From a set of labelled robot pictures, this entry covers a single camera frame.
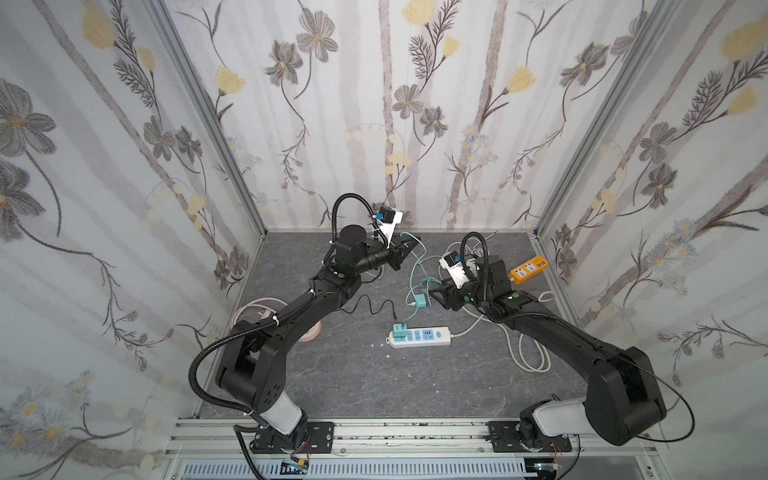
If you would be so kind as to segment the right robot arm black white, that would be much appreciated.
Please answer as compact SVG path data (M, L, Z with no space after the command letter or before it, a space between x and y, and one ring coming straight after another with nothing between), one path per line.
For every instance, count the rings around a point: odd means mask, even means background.
M587 384L582 399L543 400L520 413L517 436L527 448L584 434L622 446L666 418L659 382L643 351L599 340L553 314L536 296L514 287L495 255L470 268L451 252L441 265L449 276L429 295L443 308L476 308L491 322L537 341Z

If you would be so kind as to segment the round pink power socket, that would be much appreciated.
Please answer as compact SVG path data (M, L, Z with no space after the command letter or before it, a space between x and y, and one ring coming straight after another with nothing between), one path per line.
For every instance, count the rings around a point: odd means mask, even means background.
M316 339L322 330L322 322L318 321L309 330L307 330L300 338L300 343L307 343Z

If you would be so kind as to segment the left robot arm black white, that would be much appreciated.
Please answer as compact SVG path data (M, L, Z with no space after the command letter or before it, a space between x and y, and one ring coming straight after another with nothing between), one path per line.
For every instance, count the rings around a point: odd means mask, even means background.
M319 271L307 289L268 318L239 321L225 337L205 347L192 360L188 383L203 402L236 410L255 421L234 426L240 448L254 477L259 478L244 436L266 433L273 447L289 452L308 450L308 416L285 391L287 357L300 338L324 317L342 309L363 284L362 275L389 266L399 270L417 245L416 239L394 236L403 214L365 203L369 226L338 226L346 200L363 202L357 193L337 198L331 211L331 240Z

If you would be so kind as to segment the white blue power strip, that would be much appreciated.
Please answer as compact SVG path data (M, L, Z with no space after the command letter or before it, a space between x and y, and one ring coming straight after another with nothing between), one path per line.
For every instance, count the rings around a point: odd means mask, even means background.
M393 348L447 346L452 334L447 327L406 328L389 333L387 343Z

